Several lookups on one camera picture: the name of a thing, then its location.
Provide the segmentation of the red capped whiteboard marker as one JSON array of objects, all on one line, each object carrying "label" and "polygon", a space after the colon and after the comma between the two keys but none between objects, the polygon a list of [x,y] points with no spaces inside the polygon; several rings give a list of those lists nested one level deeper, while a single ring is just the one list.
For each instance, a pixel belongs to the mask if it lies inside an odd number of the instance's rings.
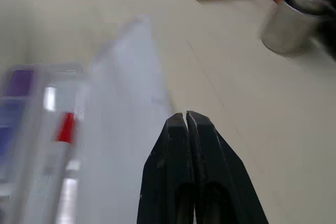
[{"label": "red capped whiteboard marker", "polygon": [[53,142],[51,159],[53,179],[51,186],[51,214],[49,224],[75,223],[75,195],[77,182],[71,167],[72,142],[76,126],[75,116],[66,113]]}]

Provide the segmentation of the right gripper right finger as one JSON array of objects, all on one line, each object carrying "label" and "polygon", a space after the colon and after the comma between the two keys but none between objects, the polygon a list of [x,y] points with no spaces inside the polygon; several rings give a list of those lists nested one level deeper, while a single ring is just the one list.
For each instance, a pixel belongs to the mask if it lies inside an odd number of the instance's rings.
[{"label": "right gripper right finger", "polygon": [[239,156],[210,119],[186,114],[196,183],[197,224],[268,224]]}]

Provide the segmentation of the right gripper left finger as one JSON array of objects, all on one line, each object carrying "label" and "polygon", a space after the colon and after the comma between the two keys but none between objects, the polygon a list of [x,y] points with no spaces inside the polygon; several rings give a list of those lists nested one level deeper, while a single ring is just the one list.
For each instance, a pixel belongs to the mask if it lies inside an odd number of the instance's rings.
[{"label": "right gripper left finger", "polygon": [[188,130],[176,113],[144,164],[136,224],[193,224],[194,186]]}]

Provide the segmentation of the steel metal cup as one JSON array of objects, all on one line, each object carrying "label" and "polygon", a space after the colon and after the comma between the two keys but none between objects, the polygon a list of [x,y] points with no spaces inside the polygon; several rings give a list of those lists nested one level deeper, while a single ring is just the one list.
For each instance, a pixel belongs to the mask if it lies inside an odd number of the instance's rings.
[{"label": "steel metal cup", "polygon": [[277,54],[299,51],[326,18],[328,0],[281,0],[262,30],[261,42]]}]

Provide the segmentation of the white plastic case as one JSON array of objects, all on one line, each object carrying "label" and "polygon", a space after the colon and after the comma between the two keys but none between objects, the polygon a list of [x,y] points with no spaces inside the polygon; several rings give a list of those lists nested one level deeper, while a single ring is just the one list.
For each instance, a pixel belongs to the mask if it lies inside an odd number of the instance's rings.
[{"label": "white plastic case", "polygon": [[87,71],[16,65],[0,78],[0,224],[49,224],[66,113],[76,120],[74,224],[136,224],[143,166],[172,114],[149,20],[120,24]]}]

